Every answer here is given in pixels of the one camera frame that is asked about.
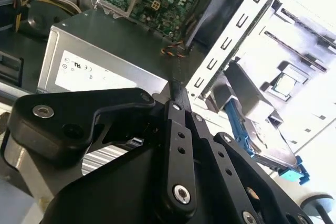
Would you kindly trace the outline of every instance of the screw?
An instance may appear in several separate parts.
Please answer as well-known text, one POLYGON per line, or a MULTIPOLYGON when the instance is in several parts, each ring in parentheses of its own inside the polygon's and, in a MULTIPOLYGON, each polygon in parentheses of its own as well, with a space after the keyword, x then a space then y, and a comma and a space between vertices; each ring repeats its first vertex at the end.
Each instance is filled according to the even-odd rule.
POLYGON ((249 212, 243 212, 243 219, 246 224, 257 224, 256 219, 249 212))
POLYGON ((177 110, 181 110, 181 108, 180 108, 180 106, 178 106, 177 104, 173 104, 173 107, 175 108, 175 109, 177 109, 177 110))
POLYGON ((54 116, 54 110, 47 105, 37 105, 33 107, 33 114, 39 118, 47 119, 54 116))
POLYGON ((184 186, 181 185, 174 186, 173 193, 178 202, 184 205, 190 202, 190 193, 184 186))
POLYGON ((145 95, 145 94, 141 94, 141 98, 143 99, 143 100, 145 100, 146 102, 149 102, 149 97, 147 96, 147 95, 145 95))
POLYGON ((226 137, 225 135, 222 135, 222 137, 225 139, 225 141, 227 141, 228 143, 231 143, 231 139, 226 137))
POLYGON ((298 215, 299 220, 301 221, 302 224, 308 224, 308 222, 305 220, 304 217, 302 217, 301 215, 298 215))
POLYGON ((196 120, 198 120, 199 122, 203 121, 203 118, 200 115, 195 115, 196 120))

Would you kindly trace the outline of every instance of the black metal bracket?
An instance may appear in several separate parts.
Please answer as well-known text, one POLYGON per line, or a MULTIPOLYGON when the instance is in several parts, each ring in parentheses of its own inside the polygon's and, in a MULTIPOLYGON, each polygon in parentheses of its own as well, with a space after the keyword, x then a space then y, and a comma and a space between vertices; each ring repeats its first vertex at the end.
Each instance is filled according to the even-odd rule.
POLYGON ((96 118, 108 112, 115 116, 127 109, 150 110, 154 99, 144 90, 99 90, 48 95, 27 95, 16 100, 8 128, 13 139, 59 165, 79 162, 92 144, 96 118), (33 108, 40 107, 41 116, 33 108), (43 115, 52 109, 53 115, 43 115))
POLYGON ((222 144, 231 158, 241 183, 251 188, 260 199, 261 214, 265 223, 312 223, 302 209, 252 160, 234 139, 217 133, 214 141, 222 144))
POLYGON ((52 191, 42 224, 301 224, 301 218, 312 224, 234 140, 211 135, 205 120, 191 111, 185 89, 172 87, 173 101, 166 105, 141 89, 17 100, 2 149, 34 197, 43 199, 36 180, 52 191), (41 104, 45 108, 36 112, 41 104), (85 153, 133 137, 144 144, 80 174, 85 153), (21 163, 8 148, 22 155, 21 163), (247 187, 260 198, 260 209, 247 187))

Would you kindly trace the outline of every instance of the power supply label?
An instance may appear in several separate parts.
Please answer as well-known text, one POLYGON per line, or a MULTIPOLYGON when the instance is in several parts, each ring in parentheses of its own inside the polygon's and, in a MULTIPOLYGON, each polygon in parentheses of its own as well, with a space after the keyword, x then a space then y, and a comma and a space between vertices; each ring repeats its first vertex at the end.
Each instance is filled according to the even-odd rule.
POLYGON ((64 51, 55 84, 70 91, 135 88, 135 82, 64 51))

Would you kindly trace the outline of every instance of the blue plastic tab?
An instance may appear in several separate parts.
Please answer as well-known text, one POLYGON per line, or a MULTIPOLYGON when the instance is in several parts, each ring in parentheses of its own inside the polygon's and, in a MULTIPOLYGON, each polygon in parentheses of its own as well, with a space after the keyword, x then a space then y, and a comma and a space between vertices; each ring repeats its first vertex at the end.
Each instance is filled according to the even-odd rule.
POLYGON ((251 150, 247 140, 249 138, 246 129, 244 126, 241 124, 240 120, 240 114, 237 111, 236 104, 235 104, 235 99, 231 99, 225 106, 224 110, 229 118, 231 127, 232 127, 232 132, 235 137, 235 140, 239 144, 241 148, 246 150, 246 152, 250 156, 254 156, 254 151, 251 150))
POLYGON ((296 156, 295 158, 298 162, 298 170, 300 170, 300 172, 298 170, 287 168, 286 170, 278 172, 278 174, 280 177, 292 182, 300 180, 299 184, 303 185, 310 180, 309 173, 302 164, 302 158, 300 156, 296 156))

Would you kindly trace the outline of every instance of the bolt hole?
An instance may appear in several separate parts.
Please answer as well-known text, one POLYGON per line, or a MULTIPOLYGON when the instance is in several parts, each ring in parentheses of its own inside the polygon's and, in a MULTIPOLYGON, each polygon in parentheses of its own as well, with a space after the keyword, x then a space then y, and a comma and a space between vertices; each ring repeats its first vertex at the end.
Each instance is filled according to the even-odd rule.
POLYGON ((229 169, 225 169, 226 173, 230 176, 232 176, 232 172, 229 169))
POLYGON ((146 102, 149 102, 149 97, 147 96, 147 95, 145 95, 145 94, 141 94, 141 98, 143 99, 143 100, 145 100, 146 102))
POLYGON ((40 108, 38 109, 38 112, 40 112, 41 114, 48 114, 49 111, 45 108, 40 108))
POLYGON ((182 189, 179 189, 178 194, 179 194, 182 198, 187 197, 187 193, 186 193, 184 190, 182 190, 182 189))
POLYGON ((78 124, 65 124, 63 126, 63 133, 71 139, 81 139, 84 136, 84 130, 78 124))
POLYGON ((184 136, 184 134, 183 134, 182 132, 179 132, 179 133, 178 133, 178 136, 179 136, 180 138, 185 138, 185 136, 184 136))
POLYGON ((178 106, 176 103, 173 104, 174 109, 181 110, 180 106, 178 106))
POLYGON ((185 154, 185 150, 182 147, 177 148, 178 152, 181 154, 185 154))

